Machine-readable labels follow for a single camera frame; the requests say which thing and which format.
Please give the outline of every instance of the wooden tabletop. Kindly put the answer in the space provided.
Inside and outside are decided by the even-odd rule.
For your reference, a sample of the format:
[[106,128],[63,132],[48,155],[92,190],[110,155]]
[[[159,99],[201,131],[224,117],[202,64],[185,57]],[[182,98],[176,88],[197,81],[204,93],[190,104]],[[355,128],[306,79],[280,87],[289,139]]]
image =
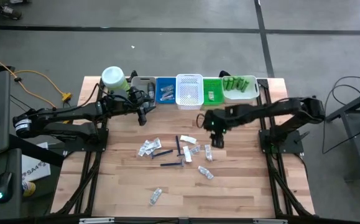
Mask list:
[[[99,79],[85,77],[78,104],[89,97]],[[284,79],[269,78],[268,81],[272,101],[287,97]],[[207,161],[205,152],[201,151],[185,167],[160,167],[161,163],[180,160],[177,157],[176,135],[194,137],[200,145],[210,144],[210,134],[196,126],[198,113],[201,111],[178,110],[176,105],[158,105],[147,114],[147,124],[142,127],[138,125],[136,114],[109,119],[109,139],[99,168],[93,216],[274,217],[267,163],[257,136],[261,128],[259,120],[225,134],[225,148],[213,148],[212,162]],[[289,117],[278,116],[275,119],[277,124],[282,124]],[[157,137],[162,148],[156,151],[174,149],[175,152],[153,160],[149,156],[137,156],[145,140]],[[181,147],[185,145],[192,147],[191,143],[180,142]],[[74,152],[63,162],[52,212],[62,208],[78,187],[84,157],[84,152]],[[302,205],[314,213],[303,164],[292,154],[284,154],[283,158],[289,188]],[[209,169],[215,177],[207,179],[199,173],[198,166]],[[149,199],[157,187],[163,193],[151,206]],[[83,208],[88,188],[85,192]],[[285,211],[281,190],[279,197],[281,208]]]

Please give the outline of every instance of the blue bin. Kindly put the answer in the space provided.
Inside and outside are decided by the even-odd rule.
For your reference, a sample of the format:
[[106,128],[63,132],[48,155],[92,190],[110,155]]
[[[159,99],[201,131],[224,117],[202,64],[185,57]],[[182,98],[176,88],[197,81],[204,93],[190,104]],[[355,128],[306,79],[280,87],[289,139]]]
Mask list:
[[[161,101],[160,99],[163,95],[163,92],[160,89],[165,88],[166,86],[169,86],[169,85],[174,86],[174,93],[173,93],[174,99]],[[175,77],[173,77],[173,78],[156,78],[156,102],[167,103],[167,104],[175,103]]]

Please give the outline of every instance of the gray floor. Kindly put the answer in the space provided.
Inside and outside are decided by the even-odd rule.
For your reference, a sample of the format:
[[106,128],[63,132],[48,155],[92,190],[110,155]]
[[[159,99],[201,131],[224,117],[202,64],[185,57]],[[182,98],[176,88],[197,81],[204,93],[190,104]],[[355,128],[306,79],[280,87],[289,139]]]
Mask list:
[[[261,0],[261,7],[268,29],[360,30],[360,1]],[[0,18],[0,24],[258,28],[253,0],[34,0],[18,8],[24,11],[23,20]],[[290,96],[316,95],[325,100],[338,78],[360,76],[360,35],[268,35],[267,39],[275,77],[285,78]],[[143,76],[200,73],[215,77],[227,70],[267,77],[259,34],[0,31],[0,60],[17,70],[46,73],[62,90],[74,93],[72,104],[78,100],[83,76],[100,75],[111,65]],[[60,105],[60,95],[42,77],[21,76],[29,90]],[[360,80],[343,83],[360,89]],[[14,96],[34,108],[48,106],[15,83],[11,87]],[[343,102],[358,95],[348,88],[338,88],[336,94]],[[339,107],[330,99],[327,112]],[[13,116],[20,113],[11,105]],[[360,221],[360,182],[343,181],[358,166],[353,149],[345,143],[323,156],[322,125],[302,130],[311,131],[303,144],[316,214]],[[345,138],[340,122],[327,125],[326,148]],[[45,203],[36,210],[48,207],[48,196],[43,197]]]

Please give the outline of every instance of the black mouse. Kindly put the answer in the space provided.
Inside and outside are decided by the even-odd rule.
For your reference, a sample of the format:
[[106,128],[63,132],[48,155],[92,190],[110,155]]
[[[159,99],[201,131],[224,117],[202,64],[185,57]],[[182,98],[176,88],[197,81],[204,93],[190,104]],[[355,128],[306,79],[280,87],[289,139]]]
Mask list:
[[0,203],[8,202],[12,197],[12,172],[0,174]]

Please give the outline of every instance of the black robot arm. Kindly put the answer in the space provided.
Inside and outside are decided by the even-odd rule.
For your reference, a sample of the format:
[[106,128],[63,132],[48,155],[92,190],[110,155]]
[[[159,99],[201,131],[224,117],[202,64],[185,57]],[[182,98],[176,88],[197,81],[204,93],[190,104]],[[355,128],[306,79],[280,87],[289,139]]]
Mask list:
[[[125,92],[111,91],[102,99],[84,106],[60,109],[29,110],[13,117],[16,134],[20,138],[34,138],[40,135],[56,136],[59,140],[81,138],[84,142],[99,141],[97,124],[106,118],[129,113],[137,113],[139,125],[146,124],[146,114],[153,110],[149,106],[153,99],[135,87]],[[63,124],[59,121],[87,119],[82,125]]]
[[280,143],[289,133],[307,123],[320,123],[325,118],[325,112],[320,100],[315,98],[286,98],[272,104],[262,106],[234,105],[224,110],[208,110],[203,121],[203,128],[211,131],[211,145],[224,147],[224,136],[227,131],[243,124],[250,123],[258,118],[266,118],[293,114],[282,125],[270,128],[270,141]]

